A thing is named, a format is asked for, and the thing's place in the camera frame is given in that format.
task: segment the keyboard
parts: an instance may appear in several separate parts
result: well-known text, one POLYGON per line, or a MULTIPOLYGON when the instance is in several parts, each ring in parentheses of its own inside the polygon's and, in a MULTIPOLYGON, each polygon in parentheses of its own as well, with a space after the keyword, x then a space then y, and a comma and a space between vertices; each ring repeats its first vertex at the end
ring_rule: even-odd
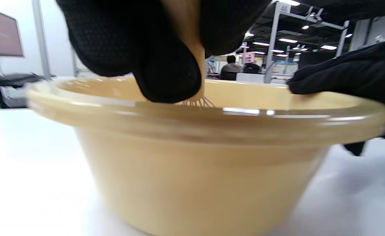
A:
POLYGON ((23 87, 26 83, 33 83, 44 79, 36 74, 8 74, 0 75, 0 87, 23 87))

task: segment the whisk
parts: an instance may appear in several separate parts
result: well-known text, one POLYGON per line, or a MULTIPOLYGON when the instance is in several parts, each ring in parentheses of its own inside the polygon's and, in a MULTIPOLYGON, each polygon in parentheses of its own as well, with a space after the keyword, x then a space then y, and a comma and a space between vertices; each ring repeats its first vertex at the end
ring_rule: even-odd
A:
POLYGON ((200 40, 200 0, 161 0, 171 16, 179 38, 188 47, 197 60, 201 71, 201 89, 190 99, 183 101, 183 106, 215 107, 205 93, 205 49, 200 40))

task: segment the black glove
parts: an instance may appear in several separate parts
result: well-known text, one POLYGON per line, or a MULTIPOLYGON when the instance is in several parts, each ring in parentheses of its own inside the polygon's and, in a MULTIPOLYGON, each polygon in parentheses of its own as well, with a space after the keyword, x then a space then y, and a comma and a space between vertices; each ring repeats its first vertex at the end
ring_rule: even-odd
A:
MULTIPOLYGON (((288 85, 294 94, 334 91, 385 104, 385 42, 300 69, 288 85)), ((359 156, 364 143, 345 147, 359 156)))
MULTIPOLYGON (((200 36, 206 55, 238 49, 271 0, 202 0, 200 36)), ((143 95, 177 103, 201 87, 201 72, 160 0, 57 0, 80 60, 102 76, 134 73, 143 95)))

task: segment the bowl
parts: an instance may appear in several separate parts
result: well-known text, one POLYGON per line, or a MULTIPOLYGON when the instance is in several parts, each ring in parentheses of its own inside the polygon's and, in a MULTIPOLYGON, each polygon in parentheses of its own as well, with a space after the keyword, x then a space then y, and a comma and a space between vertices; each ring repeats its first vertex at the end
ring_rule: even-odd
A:
POLYGON ((147 101, 133 78, 40 82, 38 114, 73 126, 110 210, 156 236, 257 236, 281 223, 331 145, 385 131, 344 94, 206 81, 217 108, 147 101))

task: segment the table surface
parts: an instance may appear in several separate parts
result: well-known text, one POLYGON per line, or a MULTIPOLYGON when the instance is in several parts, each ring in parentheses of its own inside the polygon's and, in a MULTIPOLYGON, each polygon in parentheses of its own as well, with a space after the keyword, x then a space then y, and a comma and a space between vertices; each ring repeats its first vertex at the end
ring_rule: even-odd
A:
MULTIPOLYGON (((0 110, 0 236, 145 236, 103 205, 71 127, 0 110)), ((268 236, 385 236, 385 140, 334 146, 294 213, 268 236)))

